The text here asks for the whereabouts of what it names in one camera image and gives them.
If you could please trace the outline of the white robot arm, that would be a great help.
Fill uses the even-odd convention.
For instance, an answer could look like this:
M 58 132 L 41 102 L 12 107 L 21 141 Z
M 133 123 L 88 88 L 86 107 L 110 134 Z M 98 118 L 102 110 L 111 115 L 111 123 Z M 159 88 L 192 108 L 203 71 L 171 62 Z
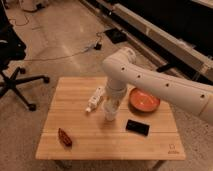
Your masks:
M 131 84 L 213 125 L 213 86 L 143 69 L 135 60 L 135 52 L 123 47 L 102 62 L 107 75 L 104 111 L 108 120 L 115 119 Z

